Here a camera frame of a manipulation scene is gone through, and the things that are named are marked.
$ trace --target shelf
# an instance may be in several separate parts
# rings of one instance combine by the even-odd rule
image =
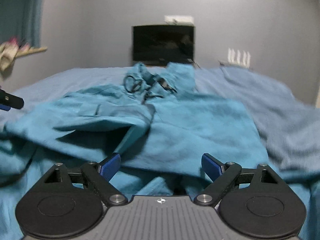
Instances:
[[[39,52],[45,52],[47,51],[47,47],[41,47],[41,48],[30,48],[29,50],[27,51],[21,51],[21,52],[18,52],[15,56],[15,58],[19,58],[19,57],[24,57],[24,56],[28,56],[28,55],[31,55],[31,54],[35,54],[35,53],[39,53]]]
[[[250,69],[249,67],[247,67],[242,63],[238,64],[238,63],[232,63],[232,62],[222,61],[222,60],[219,60],[219,63],[221,66],[242,67],[242,68]]]

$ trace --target black screen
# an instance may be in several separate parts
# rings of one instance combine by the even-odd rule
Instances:
[[[194,26],[144,25],[132,27],[133,60],[166,64],[190,63],[194,54]]]

